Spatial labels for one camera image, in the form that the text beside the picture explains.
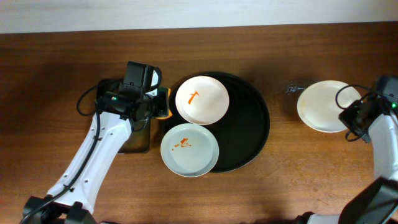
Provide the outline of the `green and orange sponge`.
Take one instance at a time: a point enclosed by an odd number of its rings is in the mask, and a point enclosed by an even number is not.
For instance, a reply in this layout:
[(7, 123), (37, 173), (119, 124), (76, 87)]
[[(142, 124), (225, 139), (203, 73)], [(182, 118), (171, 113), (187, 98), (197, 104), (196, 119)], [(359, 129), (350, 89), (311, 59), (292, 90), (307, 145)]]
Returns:
[(155, 96), (155, 112), (156, 119), (168, 119), (172, 116), (169, 103), (170, 89), (159, 87)]

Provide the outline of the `white plate top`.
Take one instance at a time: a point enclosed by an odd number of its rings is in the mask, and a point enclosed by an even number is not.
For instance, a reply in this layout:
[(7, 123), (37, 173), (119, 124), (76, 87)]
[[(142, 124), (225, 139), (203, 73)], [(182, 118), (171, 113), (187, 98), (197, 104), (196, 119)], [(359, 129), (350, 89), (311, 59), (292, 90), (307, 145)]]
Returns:
[(229, 107), (229, 93), (217, 79), (196, 76), (183, 82), (175, 95), (180, 116), (189, 123), (209, 125), (219, 121)]

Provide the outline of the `pale blue plate front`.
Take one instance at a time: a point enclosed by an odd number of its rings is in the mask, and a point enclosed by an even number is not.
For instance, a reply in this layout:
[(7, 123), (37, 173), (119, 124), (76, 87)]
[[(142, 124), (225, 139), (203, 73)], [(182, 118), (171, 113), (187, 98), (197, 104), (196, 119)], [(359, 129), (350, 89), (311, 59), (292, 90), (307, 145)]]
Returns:
[(197, 124), (179, 124), (164, 135), (160, 153), (164, 164), (182, 177), (199, 177), (216, 165), (220, 150), (214, 135)]

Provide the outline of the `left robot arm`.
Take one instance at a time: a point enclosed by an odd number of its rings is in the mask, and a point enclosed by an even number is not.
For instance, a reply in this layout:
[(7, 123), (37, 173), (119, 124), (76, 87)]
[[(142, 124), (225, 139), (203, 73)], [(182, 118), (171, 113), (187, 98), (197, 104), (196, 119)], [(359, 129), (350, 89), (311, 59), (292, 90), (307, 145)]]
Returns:
[(162, 72), (152, 65), (128, 62), (124, 78), (105, 80), (89, 113), (93, 120), (70, 165), (44, 198), (30, 197), (21, 223), (94, 223), (101, 184), (124, 143), (152, 118), (169, 116), (169, 94)]

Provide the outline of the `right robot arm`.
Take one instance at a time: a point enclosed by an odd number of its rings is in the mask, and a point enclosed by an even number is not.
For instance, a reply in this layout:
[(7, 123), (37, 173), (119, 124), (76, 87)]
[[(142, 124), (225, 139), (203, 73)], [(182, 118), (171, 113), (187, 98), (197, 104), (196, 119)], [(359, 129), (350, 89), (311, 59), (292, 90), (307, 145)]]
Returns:
[(397, 211), (397, 77), (381, 76), (364, 96), (358, 87), (334, 80), (314, 83), (299, 96), (297, 112), (317, 131), (346, 131), (371, 143), (375, 180), (339, 215), (306, 212), (295, 223), (387, 223)]

